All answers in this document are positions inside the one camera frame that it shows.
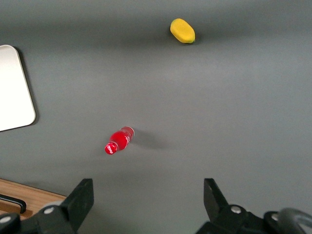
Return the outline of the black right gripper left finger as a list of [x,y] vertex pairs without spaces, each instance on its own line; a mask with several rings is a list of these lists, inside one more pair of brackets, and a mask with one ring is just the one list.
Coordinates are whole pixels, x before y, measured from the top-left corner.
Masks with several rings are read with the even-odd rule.
[[49,205],[21,220],[17,213],[0,216],[2,234],[76,234],[94,204],[93,180],[83,179],[59,205]]

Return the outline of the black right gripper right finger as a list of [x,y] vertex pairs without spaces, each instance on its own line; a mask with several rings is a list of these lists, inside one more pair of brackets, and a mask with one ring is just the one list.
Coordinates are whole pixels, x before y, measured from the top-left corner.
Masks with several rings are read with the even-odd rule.
[[212,178],[204,179],[203,202],[209,221],[198,234],[305,234],[312,216],[294,208],[268,211],[257,217],[236,204],[229,204]]

